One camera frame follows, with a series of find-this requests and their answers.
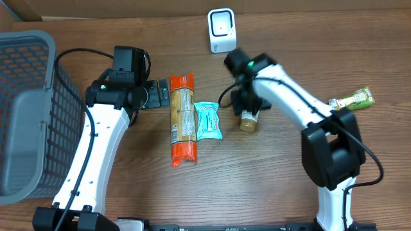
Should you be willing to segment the white cream tube gold cap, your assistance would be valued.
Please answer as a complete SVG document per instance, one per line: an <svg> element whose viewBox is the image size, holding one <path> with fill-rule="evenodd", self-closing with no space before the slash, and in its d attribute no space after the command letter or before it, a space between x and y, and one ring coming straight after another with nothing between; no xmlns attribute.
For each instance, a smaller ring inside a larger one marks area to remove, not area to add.
<svg viewBox="0 0 411 231"><path fill-rule="evenodd" d="M244 132L254 133L256 131L259 112L255 115L252 112L243 110L241 113L240 129Z"/></svg>

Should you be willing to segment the orange cracker package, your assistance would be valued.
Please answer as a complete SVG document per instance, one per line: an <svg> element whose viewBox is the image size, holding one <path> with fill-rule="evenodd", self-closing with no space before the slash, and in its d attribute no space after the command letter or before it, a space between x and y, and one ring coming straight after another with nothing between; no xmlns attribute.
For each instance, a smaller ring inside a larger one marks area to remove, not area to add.
<svg viewBox="0 0 411 231"><path fill-rule="evenodd" d="M170 76L170 112L172 166L197 163L193 73Z"/></svg>

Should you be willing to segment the teal tissue pack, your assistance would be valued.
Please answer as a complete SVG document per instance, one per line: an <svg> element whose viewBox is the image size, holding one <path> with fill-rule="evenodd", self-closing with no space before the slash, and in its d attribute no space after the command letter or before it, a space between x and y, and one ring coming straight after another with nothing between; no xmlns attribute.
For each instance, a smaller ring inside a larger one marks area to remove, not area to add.
<svg viewBox="0 0 411 231"><path fill-rule="evenodd" d="M219 104L215 102L194 103L197 113L198 128L197 140L218 139L222 140L223 135L220 130L220 120L218 117Z"/></svg>

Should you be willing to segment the green yellow drink pouch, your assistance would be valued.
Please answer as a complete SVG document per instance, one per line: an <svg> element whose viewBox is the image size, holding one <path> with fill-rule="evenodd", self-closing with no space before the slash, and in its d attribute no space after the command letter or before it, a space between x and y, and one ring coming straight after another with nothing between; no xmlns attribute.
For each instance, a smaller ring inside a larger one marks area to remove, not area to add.
<svg viewBox="0 0 411 231"><path fill-rule="evenodd" d="M370 89L364 87L355 91L354 93L340 99L330 99L329 106L334 110L348 108L349 110L359 110L372 106L375 103Z"/></svg>

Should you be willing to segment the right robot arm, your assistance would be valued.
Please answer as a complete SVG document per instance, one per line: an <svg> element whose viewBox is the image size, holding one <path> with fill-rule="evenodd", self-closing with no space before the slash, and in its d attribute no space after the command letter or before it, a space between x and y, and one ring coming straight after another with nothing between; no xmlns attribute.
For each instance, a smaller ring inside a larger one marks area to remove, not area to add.
<svg viewBox="0 0 411 231"><path fill-rule="evenodd" d="M264 53L249 58L235 49L224 64L235 79L229 90L236 115L256 115L269 103L300 131L302 166L319 188L319 229L354 230L351 193L366 161L354 114L346 108L336 111L312 96Z"/></svg>

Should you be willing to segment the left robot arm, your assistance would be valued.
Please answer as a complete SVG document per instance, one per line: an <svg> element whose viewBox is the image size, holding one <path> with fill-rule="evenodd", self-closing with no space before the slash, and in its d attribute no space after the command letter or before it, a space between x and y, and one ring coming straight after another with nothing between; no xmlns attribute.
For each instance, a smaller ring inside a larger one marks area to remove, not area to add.
<svg viewBox="0 0 411 231"><path fill-rule="evenodd" d="M69 172L50 208L36 209L35 230L148 230L139 218L106 218L110 172L126 130L139 111L151 109L147 79L151 60L147 51L129 46L114 48L106 69L79 99L85 111L83 131Z"/></svg>

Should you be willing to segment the white barcode scanner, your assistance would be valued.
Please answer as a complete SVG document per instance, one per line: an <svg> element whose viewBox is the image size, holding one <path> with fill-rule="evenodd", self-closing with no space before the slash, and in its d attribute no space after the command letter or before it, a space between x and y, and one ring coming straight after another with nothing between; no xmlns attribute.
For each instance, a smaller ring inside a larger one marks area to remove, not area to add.
<svg viewBox="0 0 411 231"><path fill-rule="evenodd" d="M236 49L237 36L234 12L230 8L211 10L207 15L210 50L226 53Z"/></svg>

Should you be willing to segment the grey plastic shopping basket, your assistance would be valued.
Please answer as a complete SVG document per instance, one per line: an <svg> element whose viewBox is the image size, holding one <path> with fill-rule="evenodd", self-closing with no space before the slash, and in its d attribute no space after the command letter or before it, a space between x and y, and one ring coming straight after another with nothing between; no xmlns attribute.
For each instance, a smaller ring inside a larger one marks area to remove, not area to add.
<svg viewBox="0 0 411 231"><path fill-rule="evenodd" d="M82 132L81 93L55 41L40 30L1 34L1 204L53 197L71 167Z"/></svg>

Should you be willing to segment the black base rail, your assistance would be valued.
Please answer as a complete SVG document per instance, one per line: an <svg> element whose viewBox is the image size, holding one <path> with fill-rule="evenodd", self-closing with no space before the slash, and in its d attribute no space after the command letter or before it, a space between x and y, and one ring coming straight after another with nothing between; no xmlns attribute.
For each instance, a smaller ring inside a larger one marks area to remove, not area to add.
<svg viewBox="0 0 411 231"><path fill-rule="evenodd" d="M249 226L178 226L176 224L152 225L147 219L118 218L114 223L121 231L315 231L322 230L316 221L312 223L288 223L286 225Z"/></svg>

